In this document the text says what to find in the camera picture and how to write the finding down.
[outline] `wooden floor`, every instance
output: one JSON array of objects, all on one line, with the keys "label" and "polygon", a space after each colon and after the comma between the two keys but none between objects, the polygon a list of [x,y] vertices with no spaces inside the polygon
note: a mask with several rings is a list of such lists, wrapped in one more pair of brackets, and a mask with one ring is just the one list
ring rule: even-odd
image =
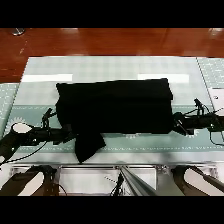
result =
[{"label": "wooden floor", "polygon": [[30,56],[165,55],[224,57],[222,28],[0,29],[0,82],[19,82]]}]

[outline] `brown wooden surface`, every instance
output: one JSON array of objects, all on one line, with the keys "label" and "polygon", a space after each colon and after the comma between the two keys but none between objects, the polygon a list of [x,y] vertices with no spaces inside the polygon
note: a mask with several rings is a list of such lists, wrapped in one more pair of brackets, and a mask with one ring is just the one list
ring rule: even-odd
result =
[{"label": "brown wooden surface", "polygon": [[29,56],[224,57],[221,28],[0,28],[0,82],[19,82]]}]

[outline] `black fabric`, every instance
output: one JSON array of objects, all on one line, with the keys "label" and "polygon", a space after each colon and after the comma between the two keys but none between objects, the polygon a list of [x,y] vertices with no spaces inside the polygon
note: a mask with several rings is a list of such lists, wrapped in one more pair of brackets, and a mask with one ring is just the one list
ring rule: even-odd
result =
[{"label": "black fabric", "polygon": [[[173,95],[167,79],[58,83],[56,87],[58,120],[62,126],[71,124],[78,138],[84,133],[98,137],[100,133],[167,134],[173,128]],[[76,154],[80,155],[79,149],[85,154],[91,144],[83,148],[76,144]]]}]

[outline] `folded black garment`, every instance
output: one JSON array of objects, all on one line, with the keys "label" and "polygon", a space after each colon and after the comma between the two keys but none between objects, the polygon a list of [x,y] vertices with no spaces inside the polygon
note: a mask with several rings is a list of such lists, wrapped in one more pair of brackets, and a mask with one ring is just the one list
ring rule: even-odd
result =
[{"label": "folded black garment", "polygon": [[[56,87],[58,120],[62,126],[71,124],[77,138],[84,133],[167,134],[173,128],[173,95],[167,79],[58,83]],[[85,153],[91,144],[78,148]]]}]

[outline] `table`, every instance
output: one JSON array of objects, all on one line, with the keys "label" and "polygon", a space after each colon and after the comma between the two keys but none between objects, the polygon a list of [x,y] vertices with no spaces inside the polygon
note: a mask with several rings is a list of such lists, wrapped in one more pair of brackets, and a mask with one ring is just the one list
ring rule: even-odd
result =
[{"label": "table", "polygon": [[[66,82],[71,83],[142,79],[162,75],[168,77],[171,82],[170,88],[174,95],[173,112],[188,112],[194,109],[195,98],[212,110],[207,87],[222,85],[223,79],[219,76],[222,76],[224,69],[220,65],[223,59],[214,59],[213,62],[211,60],[158,56],[31,57],[13,103],[5,133],[13,123],[18,121],[40,126],[43,113],[49,107],[55,109],[54,105],[58,100],[55,84],[65,82],[56,80],[60,79],[60,74],[66,77]],[[51,118],[50,125],[60,127],[56,117]],[[213,140],[223,142],[222,134],[214,133]],[[40,152],[22,162],[77,164],[74,142],[75,140],[72,140],[58,146],[47,143]],[[88,159],[86,164],[176,164],[224,161],[224,147],[213,145],[207,130],[196,130],[195,136],[188,137],[175,132],[168,135],[105,134],[105,142],[107,146]],[[20,147],[13,159],[27,155],[35,149],[37,147]]]}]

